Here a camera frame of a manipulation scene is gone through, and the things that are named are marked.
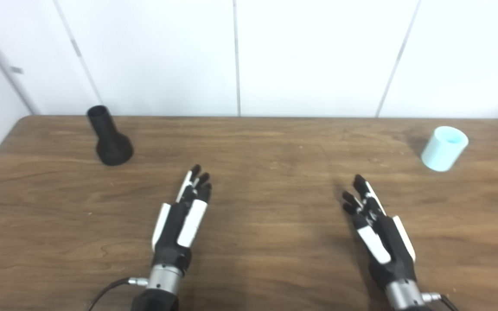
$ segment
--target wooden table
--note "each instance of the wooden table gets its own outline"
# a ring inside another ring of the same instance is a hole
[[[195,163],[214,193],[182,311],[387,311],[338,202],[356,173],[403,219],[423,291],[498,311],[498,120],[116,123],[136,150],[119,167],[99,162],[81,116],[24,118],[0,146],[0,311],[82,311],[109,282],[147,276],[160,205]],[[470,138],[446,173],[418,157],[440,125]],[[117,288],[95,310],[128,311],[140,291]]]

